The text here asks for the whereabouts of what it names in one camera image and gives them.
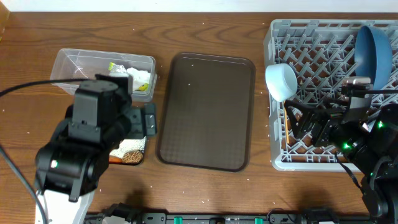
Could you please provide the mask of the wooden chopstick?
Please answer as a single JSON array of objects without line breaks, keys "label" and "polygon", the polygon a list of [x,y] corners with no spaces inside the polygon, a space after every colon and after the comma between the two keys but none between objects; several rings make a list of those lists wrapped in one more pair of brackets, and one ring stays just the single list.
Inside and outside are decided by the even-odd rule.
[{"label": "wooden chopstick", "polygon": [[286,108],[284,106],[285,101],[283,101],[282,107],[283,107],[283,111],[284,111],[284,129],[285,129],[285,142],[286,145],[289,145],[290,141],[289,141],[289,127],[288,127],[288,117],[287,117],[287,112],[286,112]]}]

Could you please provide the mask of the white napkin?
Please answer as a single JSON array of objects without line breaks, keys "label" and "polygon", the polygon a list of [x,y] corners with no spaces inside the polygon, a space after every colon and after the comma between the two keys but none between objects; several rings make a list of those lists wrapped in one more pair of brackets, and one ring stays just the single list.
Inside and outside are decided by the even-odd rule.
[{"label": "white napkin", "polygon": [[145,70],[137,70],[133,67],[127,69],[127,73],[133,77],[133,90],[146,91],[149,87],[150,73]]}]

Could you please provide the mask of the light blue rice bowl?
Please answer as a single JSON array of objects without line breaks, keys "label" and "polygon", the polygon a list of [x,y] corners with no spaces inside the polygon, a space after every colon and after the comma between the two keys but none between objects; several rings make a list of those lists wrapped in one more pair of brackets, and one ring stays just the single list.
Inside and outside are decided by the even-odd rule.
[{"label": "light blue rice bowl", "polygon": [[269,93],[278,102],[288,100],[297,92],[295,72],[286,63],[267,66],[265,79]]}]

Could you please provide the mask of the orange carrot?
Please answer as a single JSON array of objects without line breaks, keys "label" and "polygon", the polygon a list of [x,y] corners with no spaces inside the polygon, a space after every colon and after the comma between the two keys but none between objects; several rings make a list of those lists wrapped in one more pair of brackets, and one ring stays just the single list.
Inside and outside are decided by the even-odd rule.
[{"label": "orange carrot", "polygon": [[121,158],[116,157],[116,156],[110,156],[109,157],[109,163],[110,164],[122,164],[123,160]]}]

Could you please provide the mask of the foil wrapper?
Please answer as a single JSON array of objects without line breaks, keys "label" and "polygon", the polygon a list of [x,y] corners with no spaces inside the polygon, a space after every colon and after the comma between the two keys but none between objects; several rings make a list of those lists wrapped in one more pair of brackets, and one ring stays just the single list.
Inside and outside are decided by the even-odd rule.
[{"label": "foil wrapper", "polygon": [[126,73],[126,69],[125,69],[125,67],[123,65],[118,65],[118,64],[115,64],[113,62],[109,63],[108,70],[109,70],[109,74],[110,75],[111,74],[114,75],[114,74],[125,74]]}]

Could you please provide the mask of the dark blue plate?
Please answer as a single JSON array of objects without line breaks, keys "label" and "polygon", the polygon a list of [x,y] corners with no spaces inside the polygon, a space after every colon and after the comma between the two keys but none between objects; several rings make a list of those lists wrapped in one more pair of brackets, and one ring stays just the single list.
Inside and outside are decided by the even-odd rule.
[{"label": "dark blue plate", "polygon": [[354,46],[357,77],[368,77],[374,90],[388,83],[392,70],[392,46],[387,34],[380,28],[362,26]]}]

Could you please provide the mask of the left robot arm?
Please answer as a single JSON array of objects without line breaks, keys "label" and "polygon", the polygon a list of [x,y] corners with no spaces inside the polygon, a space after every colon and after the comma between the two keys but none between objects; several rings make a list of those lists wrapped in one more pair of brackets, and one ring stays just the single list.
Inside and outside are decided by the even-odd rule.
[{"label": "left robot arm", "polygon": [[128,78],[84,80],[35,158],[36,223],[83,223],[109,154],[125,139],[157,133],[156,107],[132,105]]}]

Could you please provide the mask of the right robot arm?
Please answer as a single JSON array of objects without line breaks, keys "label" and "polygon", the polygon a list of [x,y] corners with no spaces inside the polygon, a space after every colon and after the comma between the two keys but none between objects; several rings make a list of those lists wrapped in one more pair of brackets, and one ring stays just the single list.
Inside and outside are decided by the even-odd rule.
[{"label": "right robot arm", "polygon": [[373,128],[361,121],[367,106],[318,109],[287,100],[284,108],[296,139],[312,136],[315,147],[333,145],[364,175],[353,179],[376,223],[397,223],[397,105],[383,106]]}]

